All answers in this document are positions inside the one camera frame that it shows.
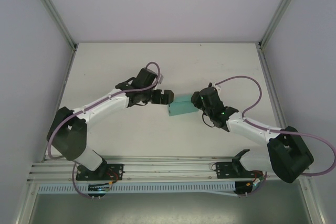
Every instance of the teal rectangular block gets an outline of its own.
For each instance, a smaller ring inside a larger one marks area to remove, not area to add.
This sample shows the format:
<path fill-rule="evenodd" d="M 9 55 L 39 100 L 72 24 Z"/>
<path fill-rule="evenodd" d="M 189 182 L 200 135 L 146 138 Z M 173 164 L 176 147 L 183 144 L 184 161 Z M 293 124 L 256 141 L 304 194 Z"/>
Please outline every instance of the teal rectangular block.
<path fill-rule="evenodd" d="M 168 105 L 169 116 L 197 112 L 198 108 L 191 103 L 191 96 L 187 94 L 175 97 L 174 102 Z"/>

